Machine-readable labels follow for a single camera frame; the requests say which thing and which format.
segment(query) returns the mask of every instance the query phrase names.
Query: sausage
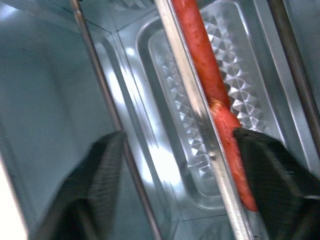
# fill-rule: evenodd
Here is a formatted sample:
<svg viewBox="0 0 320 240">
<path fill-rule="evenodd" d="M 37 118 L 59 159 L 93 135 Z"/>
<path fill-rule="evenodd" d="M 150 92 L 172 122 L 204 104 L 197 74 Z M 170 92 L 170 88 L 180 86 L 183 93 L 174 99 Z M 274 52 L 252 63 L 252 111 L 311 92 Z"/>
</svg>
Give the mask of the sausage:
<svg viewBox="0 0 320 240">
<path fill-rule="evenodd" d="M 258 208 L 247 182 L 239 147 L 233 136 L 234 128 L 241 128 L 241 124 L 237 117 L 219 101 L 212 102 L 210 111 L 240 198 L 248 210 L 257 212 Z"/>
<path fill-rule="evenodd" d="M 207 101 L 216 99 L 230 109 L 230 101 L 196 0 L 172 0 Z"/>
</svg>

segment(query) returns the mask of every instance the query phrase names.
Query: textured metal tray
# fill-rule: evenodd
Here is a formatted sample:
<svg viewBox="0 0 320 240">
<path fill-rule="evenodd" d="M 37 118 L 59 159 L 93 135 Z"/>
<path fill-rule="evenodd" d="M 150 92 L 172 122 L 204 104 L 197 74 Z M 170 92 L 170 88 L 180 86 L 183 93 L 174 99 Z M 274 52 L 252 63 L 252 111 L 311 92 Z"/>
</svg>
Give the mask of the textured metal tray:
<svg viewBox="0 0 320 240">
<path fill-rule="evenodd" d="M 216 1 L 201 13 L 228 89 L 231 110 L 244 128 L 279 138 L 275 115 L 238 6 L 231 1 Z M 209 156 L 163 30 L 153 34 L 148 48 L 195 186 L 199 193 L 213 198 L 219 192 Z"/>
<path fill-rule="evenodd" d="M 0 31 L 5 37 L 1 38 L 0 49 L 6 57 L 0 59 L 4 70 L 0 80 L 0 161 L 9 175 L 14 176 L 11 180 L 26 231 L 33 232 L 64 177 L 92 142 L 101 134 L 113 132 L 114 126 L 73 14 L 49 1 L 38 5 L 30 1 L 0 0 L 1 13 L 2 10 L 6 14 L 1 19 Z M 130 116 L 126 89 L 120 87 L 124 79 L 113 39 L 109 32 L 94 24 L 88 23 L 88 27 L 135 162 L 140 171 L 150 176 L 147 181 L 143 179 L 143 184 L 166 237 L 173 234 L 172 222 L 179 217 L 173 209 L 177 207 L 174 202 L 168 202 L 164 186 L 155 170 L 149 168 L 148 156 L 143 154 L 145 149 L 137 134 L 141 132 L 140 126 Z M 148 228 L 141 231 L 137 227 L 147 226 L 148 220 L 126 164 L 120 182 L 110 239 L 152 238 Z"/>
</svg>

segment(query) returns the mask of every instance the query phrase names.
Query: diamond pattern surface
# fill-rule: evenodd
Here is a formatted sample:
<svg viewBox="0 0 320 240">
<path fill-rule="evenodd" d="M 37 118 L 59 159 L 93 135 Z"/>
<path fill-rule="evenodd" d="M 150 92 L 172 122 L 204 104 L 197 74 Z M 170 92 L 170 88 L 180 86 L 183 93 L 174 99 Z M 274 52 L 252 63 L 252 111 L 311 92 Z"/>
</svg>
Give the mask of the diamond pattern surface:
<svg viewBox="0 0 320 240">
<path fill-rule="evenodd" d="M 204 158 L 197 157 L 206 155 L 203 139 L 198 131 L 194 116 L 191 111 L 190 102 L 184 86 L 182 85 L 174 56 L 168 46 L 165 58 L 163 59 L 162 74 L 166 76 L 166 87 L 170 89 L 172 102 L 179 113 L 181 124 L 183 125 L 185 137 L 191 147 L 191 152 L 195 157 L 191 165 L 202 163 Z"/>
<path fill-rule="evenodd" d="M 267 132 L 263 112 L 255 92 L 248 62 L 245 57 L 245 49 L 241 49 L 240 40 L 237 38 L 235 26 L 228 20 L 228 12 L 216 9 L 202 15 L 212 49 L 218 62 L 221 76 L 225 83 L 231 111 L 237 116 L 242 126 L 257 132 Z M 187 165 L 195 180 L 197 188 L 202 193 L 209 188 L 204 184 L 204 179 L 213 177 L 211 166 L 207 160 L 207 152 L 199 133 L 191 104 L 170 49 L 169 43 L 162 31 L 157 34 L 157 46 L 153 47 L 156 56 L 154 66 L 159 80 L 168 93 L 168 104 L 176 110 L 176 121 L 180 122 L 179 137 L 184 139 L 183 147 L 188 149 Z"/>
<path fill-rule="evenodd" d="M 234 25 L 226 18 L 228 14 L 226 11 L 202 17 L 228 90 L 231 111 L 243 128 L 263 133 L 267 131 L 267 126 L 254 86 L 251 84 L 247 67 L 249 63 L 243 58 L 239 40 L 234 34 Z"/>
</svg>

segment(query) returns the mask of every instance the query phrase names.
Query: stainless steel surface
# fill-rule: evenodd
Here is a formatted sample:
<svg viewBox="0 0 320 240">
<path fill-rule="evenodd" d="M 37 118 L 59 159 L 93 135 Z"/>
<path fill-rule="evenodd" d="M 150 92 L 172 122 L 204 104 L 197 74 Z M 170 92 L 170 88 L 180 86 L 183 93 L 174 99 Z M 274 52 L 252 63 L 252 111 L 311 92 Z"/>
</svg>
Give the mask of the stainless steel surface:
<svg viewBox="0 0 320 240">
<path fill-rule="evenodd" d="M 114 124 L 115 130 L 116 131 L 123 131 L 124 128 L 122 126 L 122 122 L 120 119 L 120 116 L 117 111 L 117 107 L 115 105 L 115 102 L 113 100 L 112 94 L 110 92 L 105 73 L 103 71 L 103 68 L 101 66 L 98 54 L 96 52 L 93 40 L 91 38 L 91 35 L 89 33 L 82 9 L 80 7 L 79 0 L 70 0 L 70 3 L 73 8 L 74 16 L 75 19 L 78 23 L 78 26 L 80 28 L 80 32 L 82 35 L 82 38 L 85 43 L 85 47 L 87 49 L 88 55 L 91 60 L 91 64 L 93 67 L 93 70 L 95 72 L 97 81 L 100 85 L 101 92 L 103 96 L 105 97 L 105 103 L 108 106 L 108 109 L 110 111 L 111 119 Z M 130 173 L 132 174 L 133 181 L 135 184 L 135 188 L 138 192 L 138 195 L 142 201 L 143 208 L 145 210 L 145 213 L 147 215 L 147 218 L 149 220 L 151 230 L 153 233 L 153 237 L 155 240 L 162 240 L 161 232 L 158 227 L 158 224 L 156 222 L 156 217 L 154 214 L 154 211 L 152 209 L 152 206 L 150 204 L 147 192 L 145 190 L 144 184 L 141 180 L 134 156 L 131 152 L 130 146 L 127 141 L 123 143 L 123 151 L 124 151 L 124 156 L 127 160 L 127 164 L 130 169 Z"/>
<path fill-rule="evenodd" d="M 301 54 L 315 101 L 320 110 L 320 1 L 284 0 L 285 9 Z"/>
<path fill-rule="evenodd" d="M 283 1 L 268 1 L 299 94 L 313 142 L 320 156 L 320 114 Z"/>
<path fill-rule="evenodd" d="M 153 0 L 110 0 L 116 10 L 141 9 L 152 6 Z"/>
<path fill-rule="evenodd" d="M 320 179 L 319 156 L 313 144 L 306 117 L 303 114 L 302 104 L 268 2 L 255 0 L 254 6 L 261 27 L 266 33 L 264 37 L 271 53 L 271 59 L 270 57 L 266 59 L 270 59 L 275 67 L 265 66 L 264 82 L 267 86 L 269 85 L 267 90 L 271 96 L 270 100 L 276 112 L 279 127 L 282 129 L 284 144 L 296 156 L 301 165 Z M 263 43 L 261 40 L 255 43 L 259 50 L 265 48 L 263 44 L 260 46 L 259 43 Z M 277 74 L 279 82 L 274 81 L 275 76 L 272 73 Z"/>
<path fill-rule="evenodd" d="M 0 149 L 18 199 L 30 210 L 24 211 L 26 216 L 31 216 L 27 220 L 30 229 L 30 223 L 37 224 L 59 181 L 81 158 L 89 142 L 104 134 L 106 128 L 114 129 L 68 1 L 0 2 L 3 36 L 0 48 L 4 54 L 0 58 L 1 74 L 4 74 L 2 79 L 10 80 L 1 80 Z M 301 164 L 320 177 L 320 161 L 267 1 L 198 2 L 228 85 L 233 110 L 242 124 L 281 139 Z M 226 210 L 217 195 L 218 188 L 211 181 L 221 170 L 226 173 L 223 152 L 218 140 L 213 139 L 208 106 L 199 82 L 194 80 L 197 77 L 182 36 L 177 32 L 175 17 L 168 14 L 170 4 L 158 3 L 166 9 L 160 14 L 170 22 L 169 25 L 167 21 L 163 23 L 172 30 L 169 36 L 171 40 L 174 38 L 174 43 L 170 41 L 170 45 L 177 59 L 169 50 L 155 5 L 116 10 L 110 1 L 84 0 L 81 6 L 163 238 L 233 239 Z M 22 55 L 17 51 L 19 48 L 26 49 L 28 54 Z M 177 67 L 182 60 L 186 65 Z M 32 76 L 45 77 L 43 81 L 36 81 Z M 49 83 L 59 85 L 61 93 L 56 93 Z M 181 124 L 179 111 L 185 113 L 186 108 L 177 103 L 178 109 L 171 94 L 171 84 L 176 83 L 180 86 L 173 93 L 187 96 L 181 103 L 189 107 L 194 120 L 188 131 L 199 133 L 190 142 L 200 140 L 201 145 L 202 140 L 205 146 L 204 155 L 199 157 L 192 153 L 193 143 L 183 137 L 191 132 L 186 133 Z M 32 107 L 38 102 L 45 108 Z M 12 112 L 23 121 L 13 118 L 4 103 L 12 103 Z M 205 132 L 204 126 L 211 131 Z M 48 134 L 43 130 L 46 128 L 55 130 L 56 134 Z M 19 139 L 20 133 L 24 133 L 24 140 Z M 34 147 L 37 144 L 43 151 Z M 46 156 L 52 153 L 45 164 L 42 153 Z M 212 164 L 218 171 L 212 172 L 208 156 L 217 158 Z M 41 171 L 32 171 L 38 163 Z M 110 240 L 152 238 L 129 172 L 125 165 Z M 233 186 L 232 181 L 224 182 L 229 180 L 228 174 L 218 177 L 221 185 Z M 43 192 L 38 183 L 46 186 L 47 191 Z M 221 193 L 230 190 L 223 188 Z M 238 200 L 237 204 L 231 202 L 232 198 Z M 226 205 L 239 207 L 230 218 L 236 236 L 244 234 L 248 238 L 267 240 L 259 216 L 247 211 L 245 214 L 238 206 L 237 195 L 232 198 L 228 198 Z M 244 217 L 245 221 L 239 224 L 235 222 L 237 217 Z M 252 235 L 247 231 L 247 224 Z M 223 230 L 221 235 L 215 226 Z"/>
<path fill-rule="evenodd" d="M 72 13 L 48 1 L 28 0 L 1 1 L 0 12 L 0 149 L 28 231 L 34 231 L 66 174 L 94 140 L 114 127 Z M 168 234 L 175 229 L 171 213 L 176 207 L 164 193 L 168 186 L 153 173 L 128 91 L 122 87 L 113 39 L 100 27 L 88 26 L 139 173 L 148 176 L 143 184 L 152 208 Z M 109 239 L 152 239 L 126 165 L 120 182 Z"/>
</svg>

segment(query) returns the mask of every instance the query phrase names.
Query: metal tray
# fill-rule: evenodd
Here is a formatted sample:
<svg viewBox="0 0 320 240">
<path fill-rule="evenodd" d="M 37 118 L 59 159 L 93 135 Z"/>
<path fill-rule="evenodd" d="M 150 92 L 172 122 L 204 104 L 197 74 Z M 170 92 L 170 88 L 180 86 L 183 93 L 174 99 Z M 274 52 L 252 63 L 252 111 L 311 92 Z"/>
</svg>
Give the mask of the metal tray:
<svg viewBox="0 0 320 240">
<path fill-rule="evenodd" d="M 233 1 L 216 1 L 204 7 L 201 13 L 228 89 L 231 110 L 244 128 L 271 134 L 279 139 L 280 130 L 246 33 L 246 23 L 237 4 Z M 154 33 L 150 38 L 145 37 L 145 32 L 150 32 L 151 29 Z M 184 158 L 190 173 L 185 176 L 192 177 L 194 182 L 187 186 L 189 192 L 194 193 L 195 202 L 199 206 L 212 209 L 216 207 L 220 194 L 197 126 L 200 123 L 194 118 L 165 32 L 161 28 L 158 31 L 155 29 L 155 25 L 151 23 L 140 31 L 137 47 L 143 56 L 141 61 L 148 79 L 152 79 L 153 72 L 150 71 L 150 63 L 145 54 L 148 51 L 183 149 L 184 155 L 176 153 L 176 158 L 179 161 Z M 151 87 L 155 88 L 153 92 L 159 91 L 156 84 L 151 84 Z M 168 134 L 171 142 L 174 142 L 176 138 L 172 136 L 173 132 Z"/>
</svg>

